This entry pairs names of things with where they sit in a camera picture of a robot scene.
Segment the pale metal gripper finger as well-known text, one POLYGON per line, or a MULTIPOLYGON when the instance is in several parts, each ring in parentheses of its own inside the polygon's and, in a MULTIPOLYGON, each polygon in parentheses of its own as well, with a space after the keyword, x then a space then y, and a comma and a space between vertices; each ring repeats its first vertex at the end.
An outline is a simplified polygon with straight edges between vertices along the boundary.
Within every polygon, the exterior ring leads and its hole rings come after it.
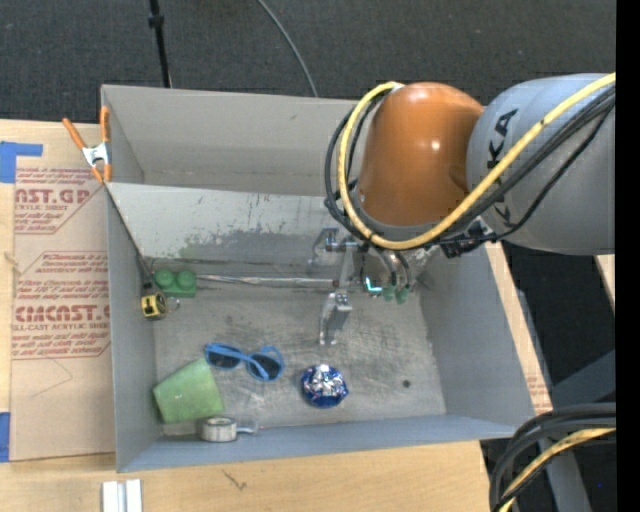
POLYGON ((336 291, 327 295, 319 321, 319 343, 321 345, 336 343, 336 333, 343 328, 352 310, 353 306, 346 292, 336 291))
POLYGON ((322 228, 312 244, 311 256, 308 259, 306 272, 313 274, 322 268, 334 266, 339 259, 338 229, 322 228))

